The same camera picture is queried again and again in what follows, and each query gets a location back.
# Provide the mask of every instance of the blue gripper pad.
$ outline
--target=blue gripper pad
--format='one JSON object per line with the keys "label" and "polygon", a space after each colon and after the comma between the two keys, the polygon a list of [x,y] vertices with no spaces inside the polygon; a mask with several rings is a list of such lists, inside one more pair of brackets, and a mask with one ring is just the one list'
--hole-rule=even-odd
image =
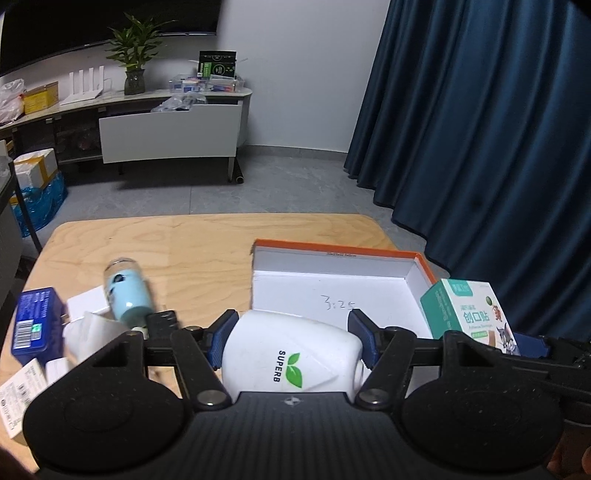
{"label": "blue gripper pad", "polygon": [[236,310],[226,310],[205,331],[205,357],[214,370],[222,367],[223,350],[238,319]]}
{"label": "blue gripper pad", "polygon": [[363,345],[361,359],[367,368],[372,369],[379,360],[378,345],[375,334],[379,327],[359,309],[349,312],[347,331],[357,336]]}

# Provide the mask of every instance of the white tissue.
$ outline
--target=white tissue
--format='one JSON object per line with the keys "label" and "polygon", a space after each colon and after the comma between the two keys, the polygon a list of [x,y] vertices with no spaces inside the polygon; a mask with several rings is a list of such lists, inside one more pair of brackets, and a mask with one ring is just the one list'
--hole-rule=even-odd
{"label": "white tissue", "polygon": [[81,363],[127,331],[129,329],[123,323],[85,312],[84,318],[64,327],[64,341],[70,353]]}

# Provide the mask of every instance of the wooden table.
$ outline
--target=wooden table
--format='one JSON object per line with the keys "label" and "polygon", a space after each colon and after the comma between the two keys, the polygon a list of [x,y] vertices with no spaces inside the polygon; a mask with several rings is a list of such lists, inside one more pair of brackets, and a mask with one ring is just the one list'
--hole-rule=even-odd
{"label": "wooden table", "polygon": [[[175,310],[183,326],[209,326],[226,309],[248,310],[251,246],[257,238],[394,249],[379,225],[362,215],[250,213],[88,220],[59,226],[47,242],[26,290],[52,286],[65,301],[103,283],[116,257],[139,262],[156,306]],[[0,384],[20,369],[10,353],[12,324],[0,356]],[[161,372],[172,388],[170,371]],[[0,426],[0,445],[28,469],[26,446]]]}

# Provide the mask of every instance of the metal screw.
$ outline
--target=metal screw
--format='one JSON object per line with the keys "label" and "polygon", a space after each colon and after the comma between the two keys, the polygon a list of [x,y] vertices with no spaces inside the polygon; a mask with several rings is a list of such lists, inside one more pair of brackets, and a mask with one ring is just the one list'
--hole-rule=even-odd
{"label": "metal screw", "polygon": [[207,405],[208,407],[220,405],[227,399],[228,396],[219,390],[203,390],[199,395],[197,395],[197,401],[201,405]]}
{"label": "metal screw", "polygon": [[368,405],[377,407],[387,403],[390,399],[390,395],[379,388],[370,388],[359,392],[359,399]]}

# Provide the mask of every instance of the white wall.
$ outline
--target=white wall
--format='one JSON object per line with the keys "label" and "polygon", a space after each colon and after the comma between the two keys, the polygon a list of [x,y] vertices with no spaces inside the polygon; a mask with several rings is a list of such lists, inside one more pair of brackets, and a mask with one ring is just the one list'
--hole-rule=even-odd
{"label": "white wall", "polygon": [[[363,100],[389,0],[225,0],[216,37],[166,38],[160,58],[146,66],[148,89],[188,73],[200,50],[236,50],[236,71],[254,91],[248,143],[347,151]],[[123,68],[94,47],[43,60],[5,76],[27,88],[68,72],[105,65],[122,90]]]}

